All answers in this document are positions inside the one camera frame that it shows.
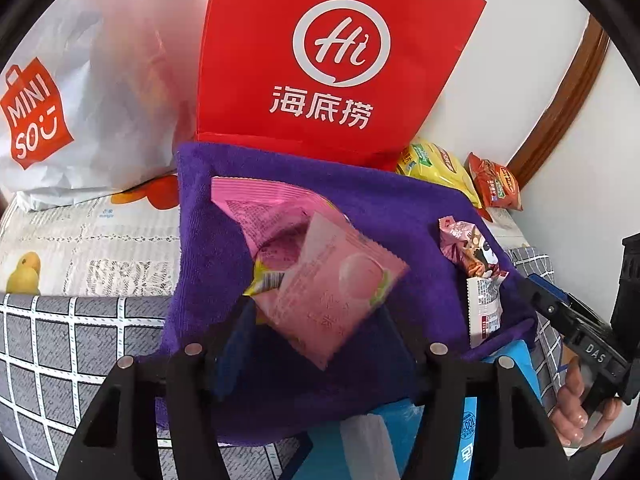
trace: orange mango print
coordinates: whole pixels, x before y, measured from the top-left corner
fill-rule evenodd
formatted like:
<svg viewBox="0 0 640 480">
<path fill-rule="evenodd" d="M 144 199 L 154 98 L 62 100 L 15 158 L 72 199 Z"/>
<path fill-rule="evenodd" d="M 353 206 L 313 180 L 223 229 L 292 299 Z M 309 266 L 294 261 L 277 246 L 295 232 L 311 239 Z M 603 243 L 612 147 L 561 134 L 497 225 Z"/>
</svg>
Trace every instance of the orange mango print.
<svg viewBox="0 0 640 480">
<path fill-rule="evenodd" d="M 149 180 L 122 193 L 111 195 L 111 203 L 129 204 L 141 200 L 145 196 L 149 203 L 160 211 L 176 207 L 178 205 L 178 177 L 167 175 Z"/>
</svg>

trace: yellow chip bag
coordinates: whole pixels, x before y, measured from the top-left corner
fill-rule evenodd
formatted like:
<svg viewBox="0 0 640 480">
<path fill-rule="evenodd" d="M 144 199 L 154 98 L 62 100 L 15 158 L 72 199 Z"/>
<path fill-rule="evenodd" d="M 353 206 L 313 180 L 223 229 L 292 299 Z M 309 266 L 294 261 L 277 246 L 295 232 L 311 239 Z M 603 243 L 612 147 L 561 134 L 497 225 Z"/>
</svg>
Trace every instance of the yellow chip bag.
<svg viewBox="0 0 640 480">
<path fill-rule="evenodd" d="M 414 142 L 402 150 L 396 173 L 459 189 L 474 206 L 482 208 L 471 177 L 460 161 L 432 142 Z"/>
</svg>

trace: white circle logo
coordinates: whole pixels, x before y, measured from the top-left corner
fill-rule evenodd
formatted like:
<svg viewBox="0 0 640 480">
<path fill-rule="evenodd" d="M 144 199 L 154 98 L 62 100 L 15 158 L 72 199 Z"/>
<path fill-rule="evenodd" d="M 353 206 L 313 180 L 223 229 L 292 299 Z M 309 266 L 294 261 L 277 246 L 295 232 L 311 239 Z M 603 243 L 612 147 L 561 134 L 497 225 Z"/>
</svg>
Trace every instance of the white circle logo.
<svg viewBox="0 0 640 480">
<path fill-rule="evenodd" d="M 364 16 L 369 18 L 376 26 L 380 36 L 380 51 L 373 64 L 361 74 L 343 81 L 338 81 L 336 76 L 325 74 L 320 69 L 316 68 L 309 59 L 305 47 L 306 34 L 311 24 L 324 13 L 336 9 L 354 10 L 364 14 Z M 316 62 L 323 62 L 329 48 L 333 44 L 340 44 L 340 49 L 334 57 L 335 63 L 339 64 L 343 62 L 344 59 L 347 59 L 348 63 L 352 66 L 360 66 L 364 64 L 365 60 L 363 57 L 367 49 L 367 44 L 369 43 L 369 35 L 364 34 L 364 41 L 357 43 L 356 46 L 356 40 L 360 37 L 363 30 L 362 27 L 357 27 L 346 38 L 341 39 L 338 37 L 352 21 L 353 18 L 347 16 L 340 23 L 337 23 L 336 27 L 327 38 L 318 38 L 315 40 L 314 45 L 319 46 L 318 52 L 316 53 Z M 345 54 L 348 53 L 351 46 L 354 46 L 351 56 L 345 58 Z M 385 20 L 375 9 L 356 0 L 328 0 L 321 4 L 317 4 L 315 7 L 309 9 L 302 18 L 300 18 L 300 21 L 296 25 L 296 30 L 293 32 L 293 54 L 296 56 L 296 61 L 300 65 L 300 68 L 304 70 L 308 76 L 319 83 L 329 86 L 345 88 L 367 82 L 382 70 L 382 67 L 385 65 L 386 60 L 389 57 L 390 50 L 391 35 L 389 34 L 389 28 L 386 26 Z"/>
</svg>

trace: gray checkered cloth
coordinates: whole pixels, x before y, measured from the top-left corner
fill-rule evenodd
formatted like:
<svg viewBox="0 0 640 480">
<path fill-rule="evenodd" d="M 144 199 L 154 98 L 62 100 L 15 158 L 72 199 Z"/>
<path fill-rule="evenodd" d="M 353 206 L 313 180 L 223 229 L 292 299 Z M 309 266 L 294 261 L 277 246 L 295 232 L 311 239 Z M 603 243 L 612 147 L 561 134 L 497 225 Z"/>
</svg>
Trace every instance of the gray checkered cloth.
<svg viewBox="0 0 640 480">
<path fill-rule="evenodd" d="M 549 257 L 509 251 L 523 274 L 553 282 Z M 35 480 L 53 480 L 82 415 L 114 362 L 158 348 L 170 298 L 46 298 L 7 294 L 0 305 L 0 431 Z M 560 338 L 540 317 L 531 353 L 550 411 L 562 377 Z M 225 447 L 232 480 L 277 480 L 300 443 Z M 177 479 L 168 432 L 158 432 L 165 480 Z"/>
</svg>

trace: wooden trim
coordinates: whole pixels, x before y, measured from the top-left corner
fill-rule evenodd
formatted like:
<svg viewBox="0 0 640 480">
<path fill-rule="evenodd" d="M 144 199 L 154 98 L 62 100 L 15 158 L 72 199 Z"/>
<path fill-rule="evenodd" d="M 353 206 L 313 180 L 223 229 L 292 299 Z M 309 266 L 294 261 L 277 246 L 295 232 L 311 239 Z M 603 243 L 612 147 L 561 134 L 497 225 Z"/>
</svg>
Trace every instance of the wooden trim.
<svg viewBox="0 0 640 480">
<path fill-rule="evenodd" d="M 602 454 L 608 453 L 609 451 L 613 451 L 614 449 L 618 449 L 621 446 L 626 444 L 626 438 L 631 434 L 632 430 L 625 431 L 625 433 L 620 434 L 619 436 L 615 436 L 614 438 L 610 438 L 606 442 L 602 443 Z"/>
<path fill-rule="evenodd" d="M 574 122 L 600 73 L 608 46 L 609 36 L 589 16 L 580 47 L 554 100 L 508 164 L 520 188 L 527 185 Z"/>
</svg>

